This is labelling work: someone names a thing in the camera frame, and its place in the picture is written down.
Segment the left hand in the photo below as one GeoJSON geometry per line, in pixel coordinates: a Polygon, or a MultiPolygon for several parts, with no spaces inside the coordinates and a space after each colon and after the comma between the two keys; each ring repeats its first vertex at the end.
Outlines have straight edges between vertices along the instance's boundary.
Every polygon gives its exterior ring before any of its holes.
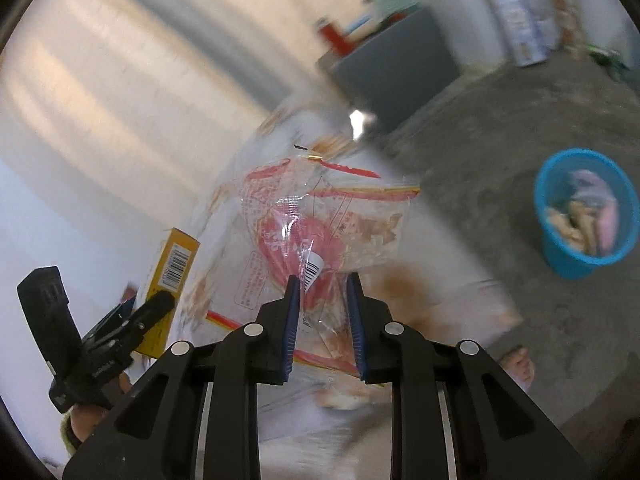
{"type": "Polygon", "coordinates": [[[70,410],[67,419],[70,431],[80,443],[85,442],[107,414],[107,408],[92,404],[76,404],[70,410]]]}

